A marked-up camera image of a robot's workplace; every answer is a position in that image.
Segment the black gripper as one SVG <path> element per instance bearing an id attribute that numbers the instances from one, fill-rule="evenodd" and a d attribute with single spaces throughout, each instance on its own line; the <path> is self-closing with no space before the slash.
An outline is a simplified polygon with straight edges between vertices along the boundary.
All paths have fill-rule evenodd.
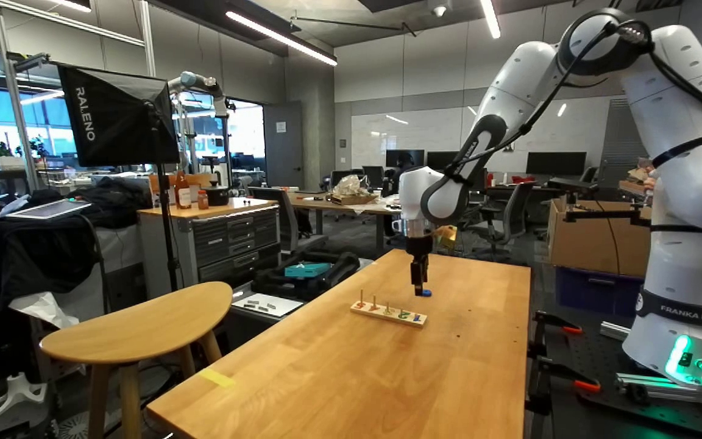
<path id="1" fill-rule="evenodd" d="M 409 239 L 407 254 L 412 256 L 412 263 L 409 263 L 412 285 L 421 289 L 426 282 L 431 239 L 429 237 Z"/>

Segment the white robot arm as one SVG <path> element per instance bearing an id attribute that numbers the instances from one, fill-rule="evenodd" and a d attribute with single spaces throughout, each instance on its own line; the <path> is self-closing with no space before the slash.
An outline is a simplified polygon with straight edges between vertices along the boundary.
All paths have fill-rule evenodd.
<path id="1" fill-rule="evenodd" d="M 702 42 L 685 25 L 653 28 L 605 8 L 573 19 L 557 42 L 518 45 L 448 165 L 399 176 L 412 285 L 426 291 L 434 232 L 462 217 L 474 174 L 529 134 L 559 90 L 607 81 L 626 98 L 636 143 L 605 153 L 597 181 L 620 181 L 630 156 L 653 179 L 649 258 L 623 351 L 659 376 L 702 386 Z"/>

